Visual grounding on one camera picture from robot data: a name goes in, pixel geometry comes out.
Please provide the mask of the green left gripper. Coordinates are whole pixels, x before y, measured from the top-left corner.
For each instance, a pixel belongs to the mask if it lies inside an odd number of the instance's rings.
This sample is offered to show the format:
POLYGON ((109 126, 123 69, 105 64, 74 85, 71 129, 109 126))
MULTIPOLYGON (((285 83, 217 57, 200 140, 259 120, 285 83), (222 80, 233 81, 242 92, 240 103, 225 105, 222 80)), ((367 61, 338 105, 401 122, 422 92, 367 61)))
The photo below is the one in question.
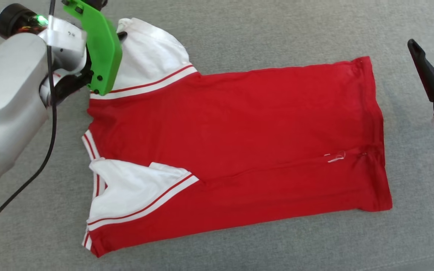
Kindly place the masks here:
POLYGON ((0 37, 30 33, 50 46, 48 74, 41 81, 40 95, 47 106, 58 104, 83 87, 95 94, 111 91, 122 60, 121 42, 127 32, 117 33, 101 12, 106 0, 64 0, 63 9, 81 26, 55 17, 56 1, 48 17, 18 3, 0 12, 0 37))

